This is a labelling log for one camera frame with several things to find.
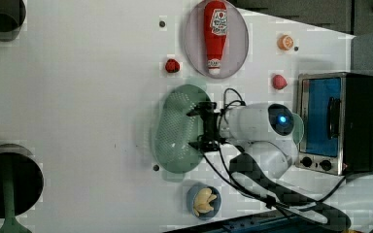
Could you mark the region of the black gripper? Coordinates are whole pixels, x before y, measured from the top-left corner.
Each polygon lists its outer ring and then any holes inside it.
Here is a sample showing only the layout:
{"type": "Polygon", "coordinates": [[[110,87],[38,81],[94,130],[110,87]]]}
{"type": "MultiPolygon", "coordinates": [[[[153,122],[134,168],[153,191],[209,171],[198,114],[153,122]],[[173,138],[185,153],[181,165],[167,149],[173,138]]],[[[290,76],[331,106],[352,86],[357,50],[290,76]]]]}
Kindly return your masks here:
{"type": "Polygon", "coordinates": [[[203,120],[203,134],[198,137],[198,142],[188,144],[196,150],[217,151],[220,149],[220,133],[218,129],[219,113],[215,112],[215,102],[201,102],[198,107],[186,113],[188,117],[200,116],[203,120]]]}

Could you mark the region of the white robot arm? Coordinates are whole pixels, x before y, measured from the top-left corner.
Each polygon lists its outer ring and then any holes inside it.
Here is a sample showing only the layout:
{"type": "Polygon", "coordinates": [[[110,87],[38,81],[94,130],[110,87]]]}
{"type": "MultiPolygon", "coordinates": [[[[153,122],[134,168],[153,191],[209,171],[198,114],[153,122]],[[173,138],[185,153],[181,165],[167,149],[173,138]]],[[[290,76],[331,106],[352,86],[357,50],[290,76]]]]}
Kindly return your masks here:
{"type": "Polygon", "coordinates": [[[321,197],[282,180],[298,158],[294,114],[281,104],[251,104],[215,112],[201,102],[187,112],[203,121],[204,132],[190,145],[202,153],[230,144],[239,154],[224,164],[224,180],[268,208],[287,211],[333,231],[373,233],[373,174],[351,174],[321,197]]]}

